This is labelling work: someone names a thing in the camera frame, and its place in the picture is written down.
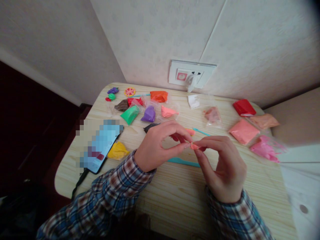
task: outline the purple grapes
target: purple grapes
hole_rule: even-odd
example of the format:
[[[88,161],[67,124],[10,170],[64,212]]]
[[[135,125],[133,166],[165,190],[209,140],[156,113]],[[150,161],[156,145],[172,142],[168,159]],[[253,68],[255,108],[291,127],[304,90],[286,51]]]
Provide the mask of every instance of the purple grapes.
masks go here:
[[[119,92],[119,89],[116,88],[116,87],[114,87],[114,88],[111,88],[111,89],[108,91],[108,94],[110,94],[110,93],[115,94],[115,93],[117,93],[117,92]]]

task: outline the shirt sleeve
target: shirt sleeve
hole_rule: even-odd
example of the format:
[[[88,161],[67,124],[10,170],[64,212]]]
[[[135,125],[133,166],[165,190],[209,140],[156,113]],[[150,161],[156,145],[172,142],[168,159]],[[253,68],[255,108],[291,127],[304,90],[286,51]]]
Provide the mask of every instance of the shirt sleeve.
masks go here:
[[[134,206],[139,193],[151,182],[156,169],[143,172],[133,151],[116,169],[93,181],[87,192],[49,218],[37,232],[37,239],[82,239],[106,236],[115,220]]]
[[[233,204],[219,202],[206,186],[207,203],[214,220],[218,239],[273,239],[246,190]]]

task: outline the black cable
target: black cable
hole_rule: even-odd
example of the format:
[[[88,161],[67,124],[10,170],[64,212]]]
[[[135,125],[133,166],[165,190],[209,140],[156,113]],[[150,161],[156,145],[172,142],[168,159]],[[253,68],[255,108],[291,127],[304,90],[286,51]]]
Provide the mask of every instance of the black cable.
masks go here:
[[[78,187],[80,186],[80,184],[83,182],[83,180],[86,178],[86,176],[88,175],[89,170],[86,168],[86,170],[83,171],[83,173],[81,174],[76,187],[74,188],[74,190],[72,191],[72,197],[71,197],[71,202],[73,202],[74,200],[74,194],[76,193]]]

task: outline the dark wood cabinet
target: dark wood cabinet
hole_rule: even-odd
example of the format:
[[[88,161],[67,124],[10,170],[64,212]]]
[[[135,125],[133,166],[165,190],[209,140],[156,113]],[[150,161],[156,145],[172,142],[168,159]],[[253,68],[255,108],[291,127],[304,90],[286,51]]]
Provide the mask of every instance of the dark wood cabinet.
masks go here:
[[[40,182],[80,108],[0,62],[0,196]]]

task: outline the hand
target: hand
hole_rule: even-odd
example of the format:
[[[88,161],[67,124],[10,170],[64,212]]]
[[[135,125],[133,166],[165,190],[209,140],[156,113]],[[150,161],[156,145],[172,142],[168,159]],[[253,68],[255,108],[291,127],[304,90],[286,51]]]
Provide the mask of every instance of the hand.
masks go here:
[[[241,197],[243,183],[247,175],[247,165],[229,137],[210,136],[194,142],[199,150],[194,150],[209,189],[222,203],[235,203]],[[204,151],[207,148],[218,151],[219,161],[214,171]]]
[[[171,136],[175,141],[180,141],[180,144],[164,149],[162,141],[168,136]],[[187,130],[179,123],[174,120],[161,123],[149,129],[134,154],[135,161],[141,170],[149,172],[190,147],[190,143],[186,140],[193,141]]]

